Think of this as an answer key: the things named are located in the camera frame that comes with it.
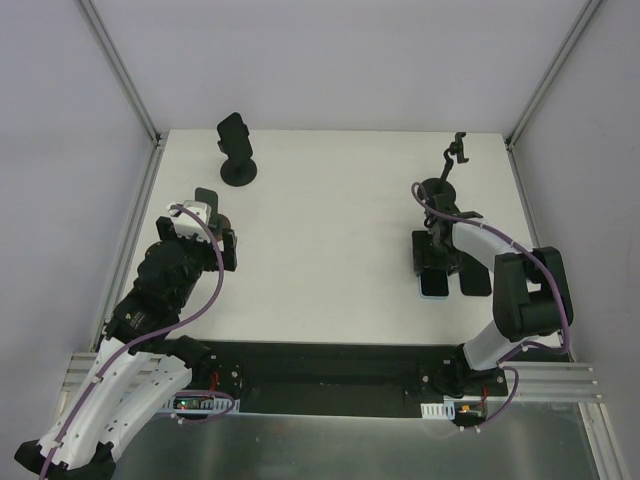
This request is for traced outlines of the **blue case phone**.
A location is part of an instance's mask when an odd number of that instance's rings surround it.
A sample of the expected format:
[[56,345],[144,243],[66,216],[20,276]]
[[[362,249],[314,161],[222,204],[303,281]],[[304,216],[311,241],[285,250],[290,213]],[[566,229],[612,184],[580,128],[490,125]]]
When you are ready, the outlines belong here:
[[419,276],[420,293],[424,298],[449,296],[448,275],[443,270],[425,269]]

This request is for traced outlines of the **black round base stand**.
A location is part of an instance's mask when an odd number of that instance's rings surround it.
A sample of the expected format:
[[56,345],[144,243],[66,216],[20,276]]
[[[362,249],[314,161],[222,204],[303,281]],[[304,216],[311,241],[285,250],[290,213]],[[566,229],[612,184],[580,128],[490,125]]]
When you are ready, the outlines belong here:
[[443,152],[444,167],[438,177],[424,180],[421,183],[422,190],[418,192],[420,200],[435,199],[440,197],[448,203],[454,203],[457,197],[455,187],[448,181],[448,177],[455,164],[466,164],[469,158],[465,154],[464,138],[466,132],[456,132],[454,140]]

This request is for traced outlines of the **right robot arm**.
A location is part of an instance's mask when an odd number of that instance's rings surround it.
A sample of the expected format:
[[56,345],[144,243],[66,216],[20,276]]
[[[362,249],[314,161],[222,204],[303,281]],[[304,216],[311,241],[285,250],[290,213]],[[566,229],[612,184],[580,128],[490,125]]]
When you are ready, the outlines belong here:
[[491,320],[431,375],[432,388],[454,398],[473,394],[514,355],[556,333],[562,342],[554,351],[565,354],[573,307],[561,253],[526,248],[480,214],[456,210],[448,196],[429,195],[419,182],[411,192],[425,213],[423,229],[412,234],[422,295],[446,297],[456,274],[464,294],[492,298]]

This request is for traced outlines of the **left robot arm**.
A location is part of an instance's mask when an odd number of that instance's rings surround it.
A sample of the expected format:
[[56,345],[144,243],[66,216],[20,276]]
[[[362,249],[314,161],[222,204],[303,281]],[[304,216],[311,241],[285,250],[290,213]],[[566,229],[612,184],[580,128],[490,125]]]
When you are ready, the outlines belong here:
[[162,405],[186,386],[204,387],[211,352],[183,335],[163,354],[149,379],[127,389],[148,364],[205,272],[237,266],[236,236],[217,214],[202,230],[177,212],[156,221],[159,240],[137,267],[130,292],[116,305],[91,369],[76,397],[41,438],[22,443],[14,459],[42,479],[109,479],[117,461]]

